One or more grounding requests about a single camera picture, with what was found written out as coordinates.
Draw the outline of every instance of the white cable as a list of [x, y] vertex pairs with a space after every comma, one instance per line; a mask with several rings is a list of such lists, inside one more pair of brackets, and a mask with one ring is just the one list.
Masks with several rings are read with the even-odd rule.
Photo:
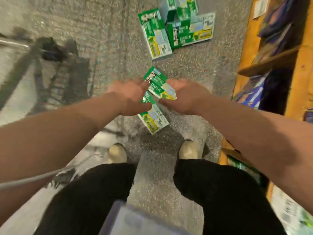
[[78, 167], [78, 166], [82, 165], [85, 161], [87, 161], [92, 156], [93, 155], [90, 155], [89, 157], [85, 158], [83, 161], [81, 161], [77, 165], [66, 166], [66, 167], [64, 167], [62, 169], [51, 171], [51, 172], [48, 172], [46, 174], [37, 175], [37, 176], [33, 176], [33, 177], [21, 179], [21, 180], [13, 180], [13, 181], [9, 181], [9, 182], [0, 183], [0, 190], [8, 189], [8, 188], [15, 187], [15, 186], [21, 186], [21, 185], [24, 185], [24, 184], [27, 184], [27, 183], [31, 183], [31, 182], [34, 182], [34, 181], [41, 180], [43, 178], [52, 176], [54, 174], [58, 174], [59, 172], [64, 171], [64, 170], [73, 169], [75, 167]]

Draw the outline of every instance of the gray floor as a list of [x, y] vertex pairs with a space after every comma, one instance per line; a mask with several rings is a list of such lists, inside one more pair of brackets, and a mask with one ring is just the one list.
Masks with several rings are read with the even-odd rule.
[[[75, 73], [66, 72], [61, 76], [62, 67], [33, 60], [2, 107], [0, 125], [30, 113], [51, 109], [57, 104], [70, 104], [99, 95], [115, 79], [143, 76], [151, 67], [151, 60], [142, 42], [137, 14], [157, 7], [158, 2], [0, 0], [1, 33], [21, 36], [23, 28], [26, 30], [24, 37], [36, 39], [52, 36], [60, 45], [68, 39], [75, 39], [81, 57], [79, 65], [74, 67]], [[204, 84], [214, 94], [230, 97], [251, 3], [252, 0], [198, 0], [200, 13], [216, 12], [213, 39], [178, 49], [172, 57], [154, 65], [169, 77], [192, 79]], [[15, 63], [25, 55], [27, 52], [24, 50], [0, 48], [1, 87], [12, 75], [10, 70], [19, 68]], [[38, 75], [38, 66], [40, 83], [34, 77]], [[65, 100], [61, 103], [55, 100], [51, 102], [53, 99], [49, 98], [48, 102], [41, 104], [57, 71], [59, 84], [64, 87], [61, 94], [65, 95]], [[139, 161], [128, 203], [170, 224], [180, 225], [193, 234], [201, 234], [202, 209], [182, 197], [172, 181], [176, 153], [184, 139], [190, 138], [197, 142], [199, 154], [206, 145], [205, 158], [217, 161], [221, 135], [199, 117], [181, 116], [163, 107], [161, 109], [171, 126], [151, 136], [137, 116], [119, 117], [96, 135], [72, 163], [96, 154], [78, 169], [79, 173], [83, 173], [98, 163], [106, 162], [105, 153], [109, 146], [115, 142], [123, 143], [130, 159]], [[54, 189], [42, 189], [0, 228], [0, 234], [32, 234], [55, 192]]]

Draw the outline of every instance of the beige shoe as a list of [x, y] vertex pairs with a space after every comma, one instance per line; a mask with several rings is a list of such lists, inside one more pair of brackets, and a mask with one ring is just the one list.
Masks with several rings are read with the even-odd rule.
[[125, 148], [119, 143], [111, 146], [107, 155], [109, 163], [123, 163], [127, 161]]
[[179, 150], [179, 159], [198, 159], [196, 144], [191, 140], [186, 140]]

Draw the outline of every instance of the person's right arm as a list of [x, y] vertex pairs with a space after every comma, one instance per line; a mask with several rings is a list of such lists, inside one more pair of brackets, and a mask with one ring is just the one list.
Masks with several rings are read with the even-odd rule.
[[313, 213], [313, 124], [254, 110], [185, 79], [167, 83], [177, 100], [160, 99], [161, 104], [206, 119], [253, 166]]

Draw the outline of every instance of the person's right hand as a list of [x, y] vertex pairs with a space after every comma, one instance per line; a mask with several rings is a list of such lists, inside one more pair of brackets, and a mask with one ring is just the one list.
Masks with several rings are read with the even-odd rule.
[[186, 79], [168, 79], [166, 83], [176, 91], [177, 99], [159, 99], [159, 103], [181, 114], [199, 115], [203, 102], [211, 95], [204, 86]]

